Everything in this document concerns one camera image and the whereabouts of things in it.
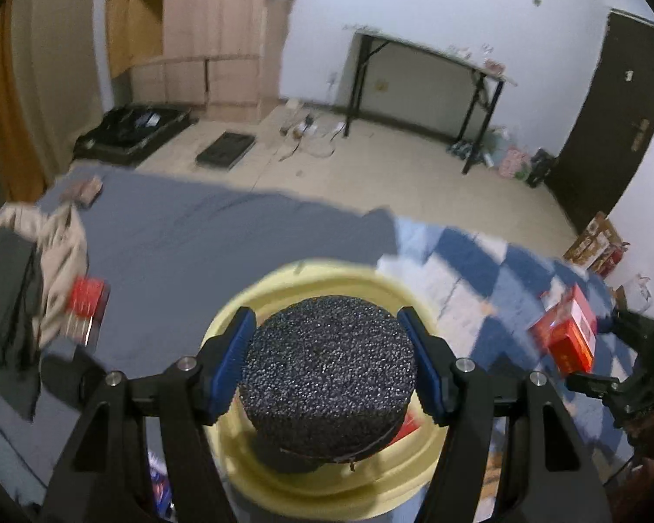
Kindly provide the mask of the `red white cigarette carton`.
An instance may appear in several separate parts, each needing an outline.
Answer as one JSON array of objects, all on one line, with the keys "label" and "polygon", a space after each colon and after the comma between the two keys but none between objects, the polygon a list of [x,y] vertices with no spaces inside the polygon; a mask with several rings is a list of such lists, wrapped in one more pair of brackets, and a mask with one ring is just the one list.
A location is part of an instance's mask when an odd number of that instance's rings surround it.
[{"label": "red white cigarette carton", "polygon": [[529,328],[538,350],[551,355],[563,377],[591,373],[596,356],[596,315],[578,285],[568,288]]}]

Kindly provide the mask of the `yellow plastic basin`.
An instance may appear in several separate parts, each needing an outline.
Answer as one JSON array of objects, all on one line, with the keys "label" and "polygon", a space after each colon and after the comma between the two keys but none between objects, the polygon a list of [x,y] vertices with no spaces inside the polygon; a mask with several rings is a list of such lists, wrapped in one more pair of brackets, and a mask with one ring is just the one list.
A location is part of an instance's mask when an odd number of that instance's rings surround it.
[{"label": "yellow plastic basin", "polygon": [[430,483],[446,432],[415,392],[415,355],[395,316],[430,315],[377,270],[337,260],[289,263],[214,316],[255,314],[239,387],[205,432],[239,497],[277,516],[357,521],[385,515]]}]

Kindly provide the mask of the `dark speckled round disc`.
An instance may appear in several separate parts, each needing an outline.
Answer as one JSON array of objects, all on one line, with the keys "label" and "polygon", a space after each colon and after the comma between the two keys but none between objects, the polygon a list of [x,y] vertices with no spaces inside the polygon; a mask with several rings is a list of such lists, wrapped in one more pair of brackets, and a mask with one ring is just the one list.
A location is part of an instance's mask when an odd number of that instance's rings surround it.
[{"label": "dark speckled round disc", "polygon": [[386,309],[325,295],[258,326],[239,399],[252,448],[284,473],[358,462],[386,448],[415,392],[412,342]]}]

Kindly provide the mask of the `printed cardboard box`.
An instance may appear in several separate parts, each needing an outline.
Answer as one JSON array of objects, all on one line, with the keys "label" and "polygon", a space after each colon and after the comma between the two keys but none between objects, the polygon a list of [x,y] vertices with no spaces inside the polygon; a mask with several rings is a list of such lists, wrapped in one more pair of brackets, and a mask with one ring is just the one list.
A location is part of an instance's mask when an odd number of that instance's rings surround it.
[{"label": "printed cardboard box", "polygon": [[610,219],[599,211],[563,254],[563,258],[607,278],[618,266],[629,245],[620,237]]}]

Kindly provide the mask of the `red box in basin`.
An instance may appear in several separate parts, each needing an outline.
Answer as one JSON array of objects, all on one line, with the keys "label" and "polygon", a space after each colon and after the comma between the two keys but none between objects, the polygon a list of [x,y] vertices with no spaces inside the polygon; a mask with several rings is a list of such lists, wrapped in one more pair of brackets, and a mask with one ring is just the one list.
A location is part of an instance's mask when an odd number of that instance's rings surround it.
[{"label": "red box in basin", "polygon": [[403,420],[403,424],[400,425],[399,430],[390,441],[390,444],[393,445],[397,443],[397,441],[402,440],[408,435],[411,435],[411,433],[417,431],[418,428],[420,428],[418,417],[411,410],[407,411]]}]

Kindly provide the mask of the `small red box on bed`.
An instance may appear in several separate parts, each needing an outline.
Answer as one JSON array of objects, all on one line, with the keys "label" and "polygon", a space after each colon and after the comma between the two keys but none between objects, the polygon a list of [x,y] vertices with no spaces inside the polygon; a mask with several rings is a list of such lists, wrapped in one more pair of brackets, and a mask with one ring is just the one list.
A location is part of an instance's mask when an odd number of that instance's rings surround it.
[{"label": "small red box on bed", "polygon": [[69,295],[62,334],[81,346],[95,346],[109,299],[109,285],[99,278],[77,278]]}]

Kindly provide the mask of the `blue white checkered rug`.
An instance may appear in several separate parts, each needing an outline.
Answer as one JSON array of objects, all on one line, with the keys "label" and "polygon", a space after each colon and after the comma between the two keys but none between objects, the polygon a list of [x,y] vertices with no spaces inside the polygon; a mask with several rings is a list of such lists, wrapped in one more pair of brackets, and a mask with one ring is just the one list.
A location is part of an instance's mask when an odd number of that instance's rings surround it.
[{"label": "blue white checkered rug", "polygon": [[608,315],[613,298],[599,276],[477,231],[398,216],[390,226],[391,244],[377,268],[413,295],[431,333],[488,371],[543,371],[589,451],[611,466],[631,456],[626,433],[616,428],[610,411],[599,400],[568,391],[530,334],[571,287],[581,289],[596,316]]}]

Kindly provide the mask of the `beige and black clothes pile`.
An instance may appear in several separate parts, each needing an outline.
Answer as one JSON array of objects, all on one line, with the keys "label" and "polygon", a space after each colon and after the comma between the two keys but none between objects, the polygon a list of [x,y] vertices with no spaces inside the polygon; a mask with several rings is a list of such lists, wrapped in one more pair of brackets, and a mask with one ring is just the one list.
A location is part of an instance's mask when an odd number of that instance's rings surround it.
[{"label": "beige and black clothes pile", "polygon": [[87,274],[85,227],[75,205],[51,213],[0,210],[0,397],[25,420],[41,393],[40,355],[61,333],[71,291]]}]

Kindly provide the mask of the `grey bed sheet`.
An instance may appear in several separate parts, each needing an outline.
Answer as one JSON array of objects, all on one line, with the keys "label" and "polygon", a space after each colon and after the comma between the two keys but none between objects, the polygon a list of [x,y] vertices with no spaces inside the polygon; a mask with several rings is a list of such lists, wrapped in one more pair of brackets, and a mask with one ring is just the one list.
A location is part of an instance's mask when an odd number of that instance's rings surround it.
[{"label": "grey bed sheet", "polygon": [[215,315],[288,263],[329,258],[372,266],[397,249],[395,220],[281,194],[81,165],[38,201],[53,211],[72,185],[103,187],[81,213],[88,270],[107,282],[95,360],[131,378],[197,353]]}]

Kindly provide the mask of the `black bag by door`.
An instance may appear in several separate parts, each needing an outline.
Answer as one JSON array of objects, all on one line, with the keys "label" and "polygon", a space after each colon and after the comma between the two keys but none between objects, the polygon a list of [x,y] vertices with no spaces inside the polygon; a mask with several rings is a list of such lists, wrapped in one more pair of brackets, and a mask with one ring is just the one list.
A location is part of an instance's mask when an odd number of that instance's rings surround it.
[{"label": "black bag by door", "polygon": [[530,188],[537,188],[551,173],[556,164],[556,157],[545,149],[538,149],[530,158],[529,173],[526,178],[526,185]]}]

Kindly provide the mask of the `pink plastic bag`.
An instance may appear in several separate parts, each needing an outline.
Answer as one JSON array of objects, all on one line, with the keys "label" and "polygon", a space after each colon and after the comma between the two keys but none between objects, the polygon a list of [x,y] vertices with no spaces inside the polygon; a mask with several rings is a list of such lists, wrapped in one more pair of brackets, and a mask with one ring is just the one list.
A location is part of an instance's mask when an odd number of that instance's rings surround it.
[{"label": "pink plastic bag", "polygon": [[526,181],[530,170],[530,157],[526,151],[511,146],[498,167],[498,173],[504,178]]}]

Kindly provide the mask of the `dark brown door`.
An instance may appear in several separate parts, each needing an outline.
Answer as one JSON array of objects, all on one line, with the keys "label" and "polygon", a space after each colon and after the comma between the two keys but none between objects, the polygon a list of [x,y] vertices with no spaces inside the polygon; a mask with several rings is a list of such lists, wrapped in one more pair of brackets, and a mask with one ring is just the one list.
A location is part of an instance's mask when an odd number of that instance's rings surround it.
[{"label": "dark brown door", "polygon": [[654,136],[654,25],[608,15],[585,103],[546,185],[575,230],[616,206]]}]

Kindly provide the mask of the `open black case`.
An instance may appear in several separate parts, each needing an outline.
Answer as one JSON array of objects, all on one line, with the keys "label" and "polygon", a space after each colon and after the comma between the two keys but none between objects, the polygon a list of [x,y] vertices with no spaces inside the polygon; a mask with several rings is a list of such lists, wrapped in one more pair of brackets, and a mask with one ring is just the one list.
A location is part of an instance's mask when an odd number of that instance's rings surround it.
[{"label": "open black case", "polygon": [[73,160],[137,166],[194,124],[189,109],[133,104],[105,113],[102,122],[75,140]]}]

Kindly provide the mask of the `black flat tray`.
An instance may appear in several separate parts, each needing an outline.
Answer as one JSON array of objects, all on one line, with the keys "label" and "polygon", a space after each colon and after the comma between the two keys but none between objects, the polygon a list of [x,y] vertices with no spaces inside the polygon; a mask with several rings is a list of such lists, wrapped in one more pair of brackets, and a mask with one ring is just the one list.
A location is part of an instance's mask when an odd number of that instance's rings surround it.
[{"label": "black flat tray", "polygon": [[255,142],[256,136],[250,133],[226,131],[198,153],[194,161],[205,168],[230,170],[242,160]]}]

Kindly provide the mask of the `black folding table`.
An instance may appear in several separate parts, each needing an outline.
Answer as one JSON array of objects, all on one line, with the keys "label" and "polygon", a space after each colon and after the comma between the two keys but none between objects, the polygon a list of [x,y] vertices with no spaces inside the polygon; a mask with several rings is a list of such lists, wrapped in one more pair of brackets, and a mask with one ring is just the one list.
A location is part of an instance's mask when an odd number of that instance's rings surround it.
[{"label": "black folding table", "polygon": [[440,140],[460,156],[464,175],[484,161],[502,92],[516,85],[501,66],[367,26],[353,31],[351,59],[345,136],[367,120]]}]

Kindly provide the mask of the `wooden cabinet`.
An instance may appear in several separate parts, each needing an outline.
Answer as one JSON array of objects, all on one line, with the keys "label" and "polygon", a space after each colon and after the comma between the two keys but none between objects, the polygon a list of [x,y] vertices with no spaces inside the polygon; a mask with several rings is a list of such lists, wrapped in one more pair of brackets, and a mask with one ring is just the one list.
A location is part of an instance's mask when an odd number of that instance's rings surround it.
[{"label": "wooden cabinet", "polygon": [[137,103],[258,123],[280,103],[287,0],[106,0],[109,74]]}]

